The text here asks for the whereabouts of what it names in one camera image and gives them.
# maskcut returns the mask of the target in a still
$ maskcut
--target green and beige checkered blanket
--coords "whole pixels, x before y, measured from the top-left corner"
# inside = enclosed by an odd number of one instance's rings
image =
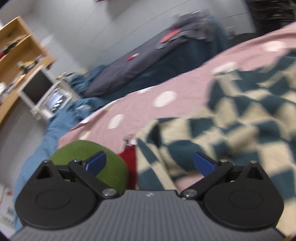
[[[278,228],[295,233],[296,50],[272,66],[215,76],[194,117],[154,120],[136,138],[144,190],[175,189],[174,178],[195,169],[197,151],[234,165],[258,161],[285,201]]]

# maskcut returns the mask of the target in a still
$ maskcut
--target metal bolt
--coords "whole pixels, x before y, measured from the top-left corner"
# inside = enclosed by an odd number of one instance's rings
[[[102,191],[103,195],[106,197],[112,197],[117,194],[117,191],[113,188],[107,188]]]
[[[195,191],[194,189],[187,189],[183,192],[183,195],[185,197],[195,197],[197,195],[197,191]]]

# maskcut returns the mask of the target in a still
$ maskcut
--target green cushion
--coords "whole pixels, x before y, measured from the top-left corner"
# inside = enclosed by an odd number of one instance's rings
[[[104,146],[91,141],[74,141],[57,150],[50,160],[55,165],[67,165],[73,160],[86,160],[99,151],[106,153],[107,164],[96,177],[122,193],[127,187],[128,168],[119,155]]]

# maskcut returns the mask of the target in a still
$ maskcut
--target wooden desk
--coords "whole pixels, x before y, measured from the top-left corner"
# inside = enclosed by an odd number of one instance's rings
[[[20,73],[21,70],[18,67],[18,62],[35,60],[35,58],[41,54],[45,57],[27,73],[16,88],[2,100],[2,104],[0,105],[0,129],[3,127],[3,122],[7,115],[9,115],[19,100],[18,91],[22,84],[39,66],[43,65],[48,68],[54,63],[52,56],[35,39],[21,17],[17,17],[0,29],[0,48],[8,45],[9,42],[14,42],[16,39],[21,40],[7,55],[0,59],[0,82],[4,82],[6,86]]]

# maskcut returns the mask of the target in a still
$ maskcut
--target pink bedsheet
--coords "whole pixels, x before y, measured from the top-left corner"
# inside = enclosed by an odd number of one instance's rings
[[[296,23],[239,44],[195,70],[110,103],[64,135],[59,148],[84,139],[120,153],[124,149],[124,139],[136,134],[151,120],[190,116],[204,106],[215,72],[233,68],[252,70],[271,64],[295,44]]]

